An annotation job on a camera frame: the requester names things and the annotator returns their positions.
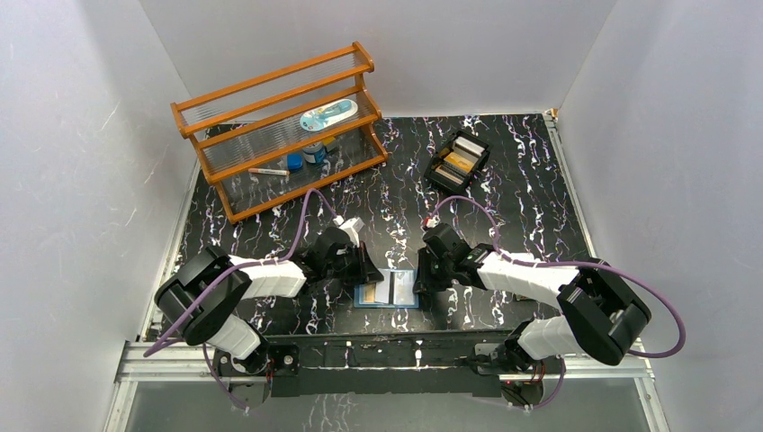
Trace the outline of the blue card holder wallet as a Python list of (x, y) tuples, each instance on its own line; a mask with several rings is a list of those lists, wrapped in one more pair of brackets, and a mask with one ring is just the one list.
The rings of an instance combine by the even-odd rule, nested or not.
[(355, 287), (354, 306), (360, 309), (417, 309), (419, 297), (414, 293), (415, 270), (383, 269), (383, 279)]

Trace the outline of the orange credit card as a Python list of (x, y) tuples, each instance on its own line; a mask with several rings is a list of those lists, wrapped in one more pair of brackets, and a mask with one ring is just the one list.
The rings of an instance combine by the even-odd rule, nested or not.
[(364, 285), (361, 289), (361, 303), (375, 304), (376, 302), (376, 284), (371, 283)]

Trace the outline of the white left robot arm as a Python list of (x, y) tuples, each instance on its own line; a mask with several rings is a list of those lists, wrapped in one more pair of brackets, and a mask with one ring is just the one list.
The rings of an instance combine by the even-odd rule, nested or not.
[(358, 218), (339, 220), (282, 260), (258, 261), (206, 247), (158, 288), (154, 302), (187, 345), (212, 346), (244, 373), (260, 374), (276, 363), (272, 349), (258, 329), (236, 316), (238, 305), (294, 298), (324, 280), (350, 287), (383, 281), (359, 238), (362, 226)]

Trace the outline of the white credit card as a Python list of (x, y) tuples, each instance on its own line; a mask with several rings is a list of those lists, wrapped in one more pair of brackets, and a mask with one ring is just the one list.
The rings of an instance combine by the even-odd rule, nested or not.
[(394, 274), (393, 300), (396, 305), (413, 306), (416, 303), (417, 297), (413, 292), (415, 280), (416, 275), (413, 271), (399, 271)]

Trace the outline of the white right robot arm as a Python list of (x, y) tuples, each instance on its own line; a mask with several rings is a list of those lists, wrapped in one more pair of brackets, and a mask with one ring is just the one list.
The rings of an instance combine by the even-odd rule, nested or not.
[(622, 277), (603, 270), (601, 260), (547, 267), (486, 243), (471, 247), (447, 224), (427, 229), (423, 242), (415, 292), (460, 284), (513, 293), (559, 311), (550, 319), (520, 323), (489, 352), (476, 349), (464, 360), (473, 368), (528, 373), (548, 357), (569, 354), (618, 365), (651, 320), (646, 304)]

